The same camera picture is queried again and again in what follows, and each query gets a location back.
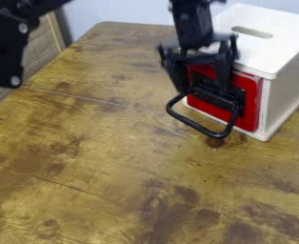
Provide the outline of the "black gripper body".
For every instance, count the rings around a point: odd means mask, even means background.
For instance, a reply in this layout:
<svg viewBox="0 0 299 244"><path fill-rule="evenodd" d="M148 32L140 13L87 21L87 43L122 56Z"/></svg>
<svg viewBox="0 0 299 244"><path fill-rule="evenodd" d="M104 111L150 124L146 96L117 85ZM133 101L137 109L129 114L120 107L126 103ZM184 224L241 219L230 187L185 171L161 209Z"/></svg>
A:
<svg viewBox="0 0 299 244"><path fill-rule="evenodd" d="M228 0L169 0L170 13L174 20L174 43L157 46L161 66L169 68L174 63L213 64L221 69L232 66L238 57L236 35L220 33L213 29L210 5ZM209 48L218 44L218 50L212 54L196 54L189 51Z"/></svg>

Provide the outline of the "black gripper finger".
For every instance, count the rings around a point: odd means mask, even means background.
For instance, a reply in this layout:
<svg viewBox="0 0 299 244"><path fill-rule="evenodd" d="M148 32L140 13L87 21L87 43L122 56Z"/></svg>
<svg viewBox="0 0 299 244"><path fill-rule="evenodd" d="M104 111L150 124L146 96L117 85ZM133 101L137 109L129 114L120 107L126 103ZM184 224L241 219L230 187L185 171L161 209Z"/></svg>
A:
<svg viewBox="0 0 299 244"><path fill-rule="evenodd" d="M214 70L220 85L220 92L228 92L230 86L230 58L225 54L217 54L214 57Z"/></svg>
<svg viewBox="0 0 299 244"><path fill-rule="evenodd" d="M188 74L186 65L177 61L166 61L164 68L172 79L177 92L188 93L189 74Z"/></svg>

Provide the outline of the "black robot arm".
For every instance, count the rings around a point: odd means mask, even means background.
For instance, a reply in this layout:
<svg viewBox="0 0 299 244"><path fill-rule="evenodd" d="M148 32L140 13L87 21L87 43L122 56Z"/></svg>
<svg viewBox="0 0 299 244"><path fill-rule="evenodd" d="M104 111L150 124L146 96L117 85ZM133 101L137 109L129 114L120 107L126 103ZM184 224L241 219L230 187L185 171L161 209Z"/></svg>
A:
<svg viewBox="0 0 299 244"><path fill-rule="evenodd" d="M41 17L71 0L0 0L0 88L22 84L23 53L30 32ZM176 26L173 45L157 46L161 67L176 89L186 92L189 83L180 77L190 65L210 64L217 73L220 90L229 89L230 68L238 58L237 36L213 30L210 4L226 0L169 0Z"/></svg>

